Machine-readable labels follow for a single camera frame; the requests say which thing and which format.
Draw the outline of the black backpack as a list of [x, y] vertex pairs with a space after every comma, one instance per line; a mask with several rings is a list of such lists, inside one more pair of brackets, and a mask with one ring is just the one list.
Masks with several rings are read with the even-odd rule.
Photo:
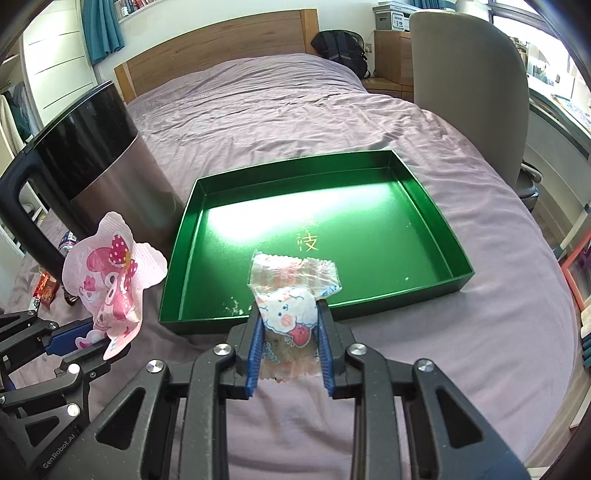
[[363, 80], [370, 76], [365, 41], [356, 32], [348, 30], [325, 30], [311, 40], [311, 47], [318, 55], [351, 69]]

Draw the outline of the wooden bedside cabinet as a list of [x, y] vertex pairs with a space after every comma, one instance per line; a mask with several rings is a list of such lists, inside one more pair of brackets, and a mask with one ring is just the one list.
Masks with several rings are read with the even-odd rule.
[[375, 70], [362, 81], [369, 93], [414, 101], [412, 41], [410, 32], [374, 32]]

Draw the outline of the white wardrobe shelving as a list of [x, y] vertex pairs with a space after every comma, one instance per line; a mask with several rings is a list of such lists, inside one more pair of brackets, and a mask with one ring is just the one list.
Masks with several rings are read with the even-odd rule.
[[2, 170], [46, 125], [97, 84], [81, 13], [79, 1], [51, 2], [2, 63]]

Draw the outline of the black and copper kettle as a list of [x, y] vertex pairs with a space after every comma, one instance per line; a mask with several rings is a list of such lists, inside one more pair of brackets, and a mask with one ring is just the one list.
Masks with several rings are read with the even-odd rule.
[[134, 239], [170, 256], [184, 205], [160, 169], [112, 82], [94, 87], [46, 125], [1, 176], [1, 218], [54, 278], [64, 258], [25, 213], [25, 183], [76, 236], [119, 213]]

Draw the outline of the pink strawberry cartoon snack packet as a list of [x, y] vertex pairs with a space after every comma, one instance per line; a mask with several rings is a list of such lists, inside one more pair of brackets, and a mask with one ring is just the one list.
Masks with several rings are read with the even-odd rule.
[[87, 348], [107, 339], [110, 360], [138, 335], [143, 321], [143, 292], [167, 274], [164, 255], [134, 240], [123, 217], [108, 212], [95, 235], [76, 243], [65, 257], [61, 274], [66, 292], [77, 296], [93, 317], [88, 334], [75, 345]]

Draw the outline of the clear cartoon snack packet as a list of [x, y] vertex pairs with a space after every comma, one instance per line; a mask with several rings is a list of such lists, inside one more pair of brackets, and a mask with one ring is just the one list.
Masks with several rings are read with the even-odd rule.
[[286, 382], [318, 375], [318, 301], [342, 290], [335, 263], [256, 252], [249, 289], [263, 320], [259, 378]]

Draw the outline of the beige office chair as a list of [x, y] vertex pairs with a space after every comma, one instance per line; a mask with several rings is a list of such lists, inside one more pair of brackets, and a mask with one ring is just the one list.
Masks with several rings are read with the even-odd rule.
[[523, 162], [529, 88], [513, 41], [483, 19], [443, 10], [413, 13], [410, 33], [415, 103], [461, 132], [533, 210], [543, 176]]

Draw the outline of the row of books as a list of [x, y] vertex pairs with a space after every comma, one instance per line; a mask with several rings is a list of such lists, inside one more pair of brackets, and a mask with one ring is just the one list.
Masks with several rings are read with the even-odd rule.
[[155, 2], [156, 0], [114, 0], [113, 6], [117, 19], [121, 21]]

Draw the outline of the purple bed sheet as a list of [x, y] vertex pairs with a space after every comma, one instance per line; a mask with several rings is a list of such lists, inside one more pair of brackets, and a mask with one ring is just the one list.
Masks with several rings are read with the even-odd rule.
[[525, 479], [576, 354], [558, 263], [457, 130], [304, 54], [125, 104], [1, 179], [79, 298], [1, 319], [13, 479]]

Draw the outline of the teal curtain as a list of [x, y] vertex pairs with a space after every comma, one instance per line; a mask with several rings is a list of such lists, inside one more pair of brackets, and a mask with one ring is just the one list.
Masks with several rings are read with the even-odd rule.
[[111, 0], [85, 0], [82, 7], [82, 26], [92, 66], [125, 46], [114, 2]]

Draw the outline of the wooden headboard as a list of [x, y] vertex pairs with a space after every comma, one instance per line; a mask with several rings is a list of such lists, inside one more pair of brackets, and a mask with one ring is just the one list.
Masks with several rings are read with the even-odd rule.
[[114, 68], [125, 103], [184, 75], [226, 61], [270, 55], [315, 55], [315, 9], [260, 13], [201, 27], [166, 40]]

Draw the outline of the blue grey snack bag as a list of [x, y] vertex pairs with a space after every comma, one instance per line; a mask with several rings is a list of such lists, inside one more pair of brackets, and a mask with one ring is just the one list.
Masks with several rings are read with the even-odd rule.
[[66, 257], [77, 242], [77, 237], [71, 231], [67, 231], [58, 244], [58, 251], [62, 256]]

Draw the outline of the long red snack packet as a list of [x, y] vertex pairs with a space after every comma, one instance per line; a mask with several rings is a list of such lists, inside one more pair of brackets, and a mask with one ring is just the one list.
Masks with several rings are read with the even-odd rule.
[[59, 282], [47, 271], [42, 271], [33, 290], [28, 309], [37, 312], [41, 306], [49, 309], [55, 299]]

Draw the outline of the green shallow tray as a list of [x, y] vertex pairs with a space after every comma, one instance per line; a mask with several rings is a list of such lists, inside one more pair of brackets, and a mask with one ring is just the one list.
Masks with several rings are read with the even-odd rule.
[[411, 167], [389, 150], [283, 160], [195, 181], [165, 279], [159, 323], [225, 333], [249, 317], [256, 252], [331, 260], [346, 320], [459, 291], [473, 267]]

